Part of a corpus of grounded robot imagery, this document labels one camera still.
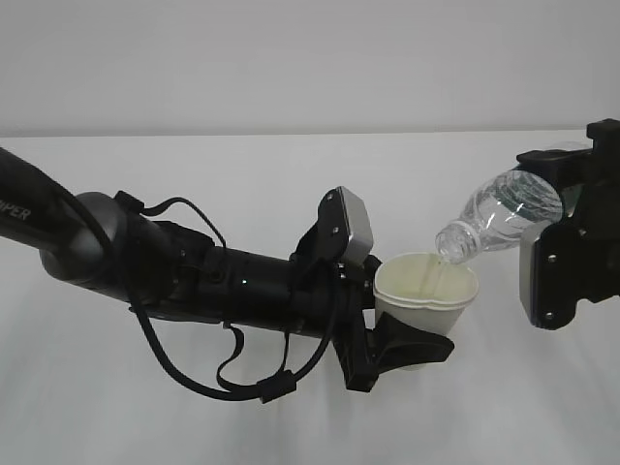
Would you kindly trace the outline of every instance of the black robotic arm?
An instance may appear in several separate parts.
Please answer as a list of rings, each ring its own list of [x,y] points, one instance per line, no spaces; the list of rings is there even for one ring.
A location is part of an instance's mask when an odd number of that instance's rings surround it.
[[[195,209],[220,239],[168,221],[151,221],[175,202]],[[181,385],[220,400],[263,402],[295,390],[331,341],[348,389],[369,391],[379,375],[405,365],[444,361],[453,344],[402,324],[387,313],[374,329],[362,310],[374,307],[372,282],[380,265],[363,202],[344,187],[326,193],[316,223],[287,260],[227,247],[190,201],[153,208],[127,193],[74,197],[43,172],[0,149],[0,235],[40,250],[46,271],[62,281],[127,302],[151,349]],[[320,337],[317,351],[296,372],[283,367],[255,385],[220,376],[205,387],[172,364],[150,318],[257,326]]]

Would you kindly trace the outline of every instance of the black bracket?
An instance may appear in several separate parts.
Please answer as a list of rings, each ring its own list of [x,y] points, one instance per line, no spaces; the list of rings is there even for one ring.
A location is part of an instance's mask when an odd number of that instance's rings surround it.
[[[531,323],[545,329],[567,325],[582,298],[620,293],[620,121],[592,123],[587,135],[592,149],[517,157],[558,193],[579,189],[574,211],[522,239],[521,299]]]

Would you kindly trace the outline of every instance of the cup rim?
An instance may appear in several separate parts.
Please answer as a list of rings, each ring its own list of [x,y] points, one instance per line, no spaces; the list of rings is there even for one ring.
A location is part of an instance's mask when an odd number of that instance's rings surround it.
[[[467,270],[467,272],[474,278],[474,291],[472,292],[471,296],[469,296],[468,298],[464,298],[460,300],[437,300],[434,298],[424,298],[424,299],[407,298],[407,297],[398,297],[398,296],[394,296],[391,294],[387,294],[377,289],[377,276],[379,276],[379,271],[384,265],[388,264],[389,262],[393,260],[403,258],[403,257],[429,256],[429,255],[438,256],[437,254],[433,252],[407,252],[407,253],[399,254],[395,257],[392,257],[387,262],[381,263],[381,265],[377,268],[375,277],[373,279],[374,296],[377,298],[386,297],[388,300],[392,300],[393,302],[396,302],[396,303],[403,303],[407,307],[411,306],[411,308],[420,308],[420,307],[428,308],[428,305],[433,305],[434,308],[432,308],[432,310],[455,310],[456,308],[464,308],[468,306],[470,303],[472,303],[476,299],[480,291],[480,280],[478,279],[478,275],[474,272],[474,270],[464,264],[461,264],[460,266],[463,266]]]

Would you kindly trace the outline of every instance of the black cable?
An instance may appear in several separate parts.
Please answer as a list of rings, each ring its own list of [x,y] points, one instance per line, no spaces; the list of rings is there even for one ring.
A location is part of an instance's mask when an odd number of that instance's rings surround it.
[[[257,389],[248,389],[247,391],[243,390],[243,391],[229,392],[229,391],[215,389],[213,387],[202,385],[192,380],[185,374],[181,373],[174,366],[174,364],[171,362],[168,355],[166,354],[166,351],[164,351],[164,348],[162,347],[162,344],[159,338],[157,337],[157,333],[155,332],[155,329],[153,328],[153,325],[151,324],[150,319],[148,318],[148,314],[146,310],[144,309],[144,307],[142,306],[140,302],[140,297],[136,293],[133,285],[131,284],[130,278],[127,274],[127,270],[125,269],[125,266],[123,266],[118,252],[116,251],[113,244],[109,240],[109,237],[104,231],[104,229],[102,228],[102,226],[99,224],[97,219],[92,215],[92,213],[73,194],[71,194],[67,189],[65,189],[63,186],[61,186],[54,180],[51,179],[50,181],[57,195],[84,222],[86,227],[93,233],[97,241],[100,243],[101,247],[104,249],[105,254],[108,255],[112,259],[112,265],[114,267],[114,271],[116,272],[118,280],[120,281],[120,284],[123,286],[125,293],[127,294],[130,305],[134,308],[134,311],[136,312],[136,316],[138,317],[138,321],[142,328],[144,336],[146,337],[146,340],[151,350],[153,351],[153,354],[155,355],[157,360],[160,362],[160,364],[162,365],[166,373],[168,373],[168,375],[170,375],[171,378],[173,378],[175,381],[177,381],[179,384],[181,384],[185,388],[192,390],[193,392],[196,392],[198,394],[204,395],[206,397],[213,398],[213,399],[226,400],[226,401],[244,401],[244,400],[253,400],[253,399],[259,398],[260,395],[257,392],[255,392],[255,390]],[[154,213],[154,212],[157,212],[161,208],[163,208],[162,211],[165,211],[168,207],[170,207],[170,205],[176,202],[183,202],[183,203],[188,204],[190,207],[192,207],[201,216],[201,218],[209,225],[209,227],[216,233],[216,235],[222,242],[222,247],[226,250],[226,241],[224,240],[224,237],[222,237],[222,235],[219,234],[215,226],[208,220],[206,215],[204,215],[190,201],[186,201],[185,199],[181,199],[181,198],[174,198],[174,199],[165,201],[161,203],[160,205],[157,205],[154,208],[148,208],[147,211],[148,213]],[[327,324],[327,328],[325,329],[325,333],[315,353],[310,357],[310,359],[305,363],[305,365],[303,365],[299,369],[299,371],[294,373],[294,379],[296,382],[298,382],[304,376],[306,376],[319,362],[319,360],[321,359],[321,357],[326,351],[327,345],[329,344],[329,341],[331,340],[331,336],[333,335],[333,330],[335,327],[336,315],[337,315],[337,310],[338,310],[338,305],[337,305],[338,298],[337,298],[337,290],[336,290],[337,278],[336,278],[335,270],[332,268],[332,266],[329,263],[326,263],[325,265],[329,269],[329,273],[331,274],[330,276],[331,279],[329,280],[330,288],[331,288],[331,293],[330,293],[331,311],[330,311],[329,321]],[[285,354],[287,354],[288,353],[288,340],[287,340],[287,345],[285,347],[285,351],[286,351]]]
[[[299,382],[304,376],[306,376],[310,371],[317,366],[319,360],[326,352],[327,346],[329,345],[329,341],[331,341],[331,336],[333,335],[333,330],[336,326],[336,317],[338,314],[338,291],[336,289],[336,283],[338,282],[338,278],[336,277],[334,269],[326,263],[328,273],[331,275],[329,279],[329,287],[330,287],[330,298],[331,298],[331,314],[329,315],[329,321],[327,322],[327,328],[325,329],[325,333],[321,338],[321,342],[319,343],[319,347],[314,352],[314,354],[310,357],[310,359],[299,368],[299,371],[294,373],[294,379]]]
[[[291,332],[288,328],[284,330],[284,355],[282,356],[282,363],[280,364],[280,368],[278,368],[277,373],[280,373],[285,370],[287,367],[287,360],[289,359],[289,346],[291,345]]]
[[[131,285],[129,276],[127,275],[127,270],[122,265],[120,258],[118,256],[118,252],[114,249],[111,241],[109,240],[108,235],[101,227],[99,222],[95,219],[90,211],[71,194],[64,187],[58,184],[55,181],[52,181],[53,187],[56,192],[60,196],[60,198],[79,216],[79,218],[84,222],[86,227],[92,231],[92,233],[97,238],[97,241],[101,244],[104,252],[112,258],[112,263],[114,266],[114,270],[116,275],[118,276],[118,280],[122,284],[125,292],[127,293],[127,297],[129,298],[129,303],[134,308],[136,312],[136,316],[138,317],[139,325],[144,332],[144,336],[146,337],[146,341],[151,347],[153,354],[160,362],[166,373],[168,373],[175,381],[184,386],[185,388],[192,390],[198,394],[204,395],[206,397],[211,397],[217,400],[227,400],[227,401],[242,401],[242,400],[252,400],[258,398],[258,395],[248,396],[243,395],[243,393],[232,393],[225,390],[215,389],[213,387],[204,386],[191,378],[187,377],[183,373],[181,373],[171,362],[162,347],[161,342],[159,341],[155,329],[148,318],[146,310],[142,306],[140,302],[140,298],[136,294],[134,287]]]
[[[149,216],[149,217],[159,216],[162,213],[164,213],[166,210],[168,210],[171,206],[173,206],[175,203],[184,203],[190,208],[192,208],[196,212],[196,214],[198,214],[198,216],[200,216],[202,220],[211,228],[213,233],[217,236],[218,240],[222,244],[223,255],[222,255],[222,260],[220,261],[220,267],[223,267],[223,263],[228,259],[228,253],[229,253],[229,249],[226,245],[226,239],[218,231],[218,229],[215,227],[213,222],[209,220],[209,218],[202,212],[202,210],[200,210],[197,206],[195,206],[193,202],[188,201],[187,199],[184,199],[182,197],[172,197],[166,201],[162,201],[158,205],[151,206],[149,208],[144,208],[141,214],[144,216]]]

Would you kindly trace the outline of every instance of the white table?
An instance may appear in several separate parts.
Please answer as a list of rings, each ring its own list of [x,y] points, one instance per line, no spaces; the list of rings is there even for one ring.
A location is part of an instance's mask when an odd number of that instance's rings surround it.
[[[2,139],[73,192],[127,190],[154,204],[202,206],[231,247],[288,257],[324,192],[365,202],[375,254],[432,249],[435,232],[514,155],[579,132],[353,136]],[[169,218],[204,229],[189,210]],[[616,464],[620,451],[620,308],[583,303],[575,321],[530,326],[515,250],[472,266],[477,301],[448,362],[344,389],[330,348],[279,401],[228,404],[178,386],[135,317],[58,283],[33,250],[0,241],[0,461],[18,464]],[[178,366],[214,384],[233,338],[218,326],[156,327]],[[281,334],[249,328],[228,369],[252,382],[280,362]],[[291,366],[317,341],[294,337]]]

